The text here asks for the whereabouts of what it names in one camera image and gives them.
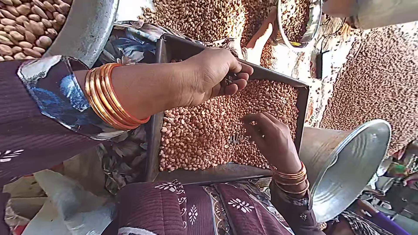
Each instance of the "blue floral fabric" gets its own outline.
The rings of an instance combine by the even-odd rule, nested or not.
[[[41,113],[70,130],[95,140],[107,140],[124,131],[106,124],[91,108],[73,68],[87,70],[80,61],[52,56],[23,62],[17,72]]]

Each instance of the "gold bangle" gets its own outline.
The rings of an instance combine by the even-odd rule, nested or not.
[[[98,94],[104,103],[104,105],[107,107],[107,109],[112,113],[112,116],[117,119],[121,124],[128,126],[129,129],[135,129],[138,127],[135,123],[129,122],[127,118],[121,117],[115,109],[115,105],[112,104],[112,99],[110,99],[109,90],[104,85],[104,77],[106,73],[106,69],[109,68],[110,64],[105,64],[100,67],[99,76],[96,76],[96,86]]]
[[[104,75],[104,84],[106,86],[106,89],[109,91],[109,98],[112,100],[113,104],[115,104],[115,108],[118,110],[118,112],[124,117],[127,118],[129,121],[133,123],[137,123],[137,125],[144,124],[149,120],[149,117],[144,120],[139,120],[131,115],[123,108],[122,104],[119,102],[119,100],[116,97],[116,94],[113,89],[112,82],[110,81],[110,75],[112,73],[112,70],[115,67],[121,66],[118,63],[111,63],[108,66],[108,69],[105,70]]]
[[[278,188],[280,188],[283,192],[286,192],[286,193],[290,193],[290,194],[303,194],[303,193],[305,193],[306,191],[308,191],[309,190],[309,181],[308,180],[306,180],[306,188],[305,189],[303,189],[303,190],[301,190],[301,191],[299,191],[299,192],[291,192],[291,191],[287,191],[287,190],[284,190],[282,187],[280,187],[278,184],[276,184],[276,186],[278,187]]]
[[[307,180],[308,179],[308,176],[307,175],[304,175],[303,178],[302,178],[302,180],[300,180],[300,181],[298,181],[296,183],[285,183],[283,181],[278,180],[278,177],[276,177],[276,175],[274,175],[273,178],[274,178],[274,181],[276,183],[281,184],[281,185],[299,185],[299,184],[303,183],[305,180]]]
[[[109,111],[101,103],[99,96],[96,92],[95,84],[98,70],[99,69],[96,68],[92,69],[92,72],[89,74],[89,76],[86,76],[86,87],[89,90],[88,101],[90,105],[92,106],[96,114],[113,128],[118,130],[129,130],[127,126],[118,123],[114,118],[112,118],[111,115],[109,115]]]
[[[125,111],[117,99],[110,80],[117,63],[105,64],[91,69],[86,74],[85,88],[87,100],[94,112],[107,124],[118,130],[132,130],[147,122],[150,117],[139,120]]]
[[[301,165],[302,165],[302,169],[299,172],[294,173],[294,174],[282,173],[278,171],[277,168],[273,165],[270,165],[270,168],[274,174],[279,175],[280,177],[284,179],[299,179],[299,178],[302,178],[306,174],[306,167],[302,161],[301,161]]]

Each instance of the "metal bowl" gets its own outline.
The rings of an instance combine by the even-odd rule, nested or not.
[[[106,45],[119,0],[73,0],[67,20],[43,55],[71,56],[92,67]]]
[[[305,49],[314,42],[314,38],[318,34],[322,15],[322,0],[311,0],[311,4],[309,6],[309,21],[306,26],[306,32],[303,34],[302,39],[299,41],[300,45],[292,45],[285,35],[282,22],[282,8],[280,5],[281,0],[278,0],[277,21],[280,32],[276,38],[277,43],[283,46],[287,46],[296,52],[305,51]]]

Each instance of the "aluminum pot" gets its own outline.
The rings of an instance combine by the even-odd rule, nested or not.
[[[106,45],[119,0],[73,0],[67,20],[43,55],[65,55],[93,66]]]
[[[302,39],[298,42],[300,45],[296,45],[295,43],[291,43],[284,30],[283,30],[283,22],[282,22],[282,9],[280,7],[281,0],[278,0],[277,3],[277,21],[279,26],[279,34],[275,39],[277,44],[286,46],[293,51],[300,52],[305,51],[306,48],[311,46],[314,43],[314,39],[318,34],[319,27],[321,24],[321,15],[322,15],[322,0],[311,0],[311,4],[309,6],[309,21],[306,25],[306,32],[303,34]]]
[[[381,119],[355,130],[303,129],[299,157],[318,222],[336,217],[361,194],[385,156],[390,135],[389,123]]]

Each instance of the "metal tray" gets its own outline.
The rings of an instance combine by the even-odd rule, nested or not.
[[[176,36],[164,34],[157,41],[156,60],[157,63],[168,63],[174,58],[185,60],[200,53],[204,49],[205,47],[203,45],[199,45]],[[297,119],[295,138],[296,150],[299,152],[303,124],[305,121],[306,105],[308,102],[309,86],[296,79],[276,73],[255,64],[248,63],[243,60],[240,60],[240,62],[248,64],[254,68],[254,73],[250,76],[250,79],[268,79],[282,82],[296,88],[299,91],[298,101],[296,103],[299,110],[299,117]],[[151,116],[151,119],[146,125],[148,150],[145,181],[171,181],[177,179],[183,184],[211,184],[271,176],[272,173],[268,169],[239,165],[236,163],[227,163],[214,168],[197,171],[177,169],[173,172],[160,172],[159,152],[163,116],[164,114],[162,112]]]

